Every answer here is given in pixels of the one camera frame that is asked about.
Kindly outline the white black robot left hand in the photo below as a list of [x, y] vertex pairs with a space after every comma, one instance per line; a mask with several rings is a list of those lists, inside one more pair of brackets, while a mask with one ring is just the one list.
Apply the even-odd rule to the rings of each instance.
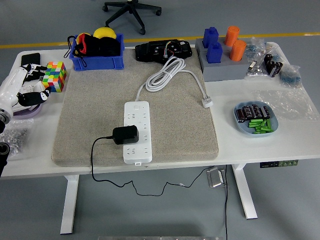
[[21, 93], [21, 88], [26, 82], [40, 80], [45, 75], [46, 70], [45, 66], [34, 63], [17, 67], [0, 86], [0, 110], [11, 112], [16, 104], [30, 107], [44, 103], [51, 94], [50, 86], [42, 91], [27, 93]]

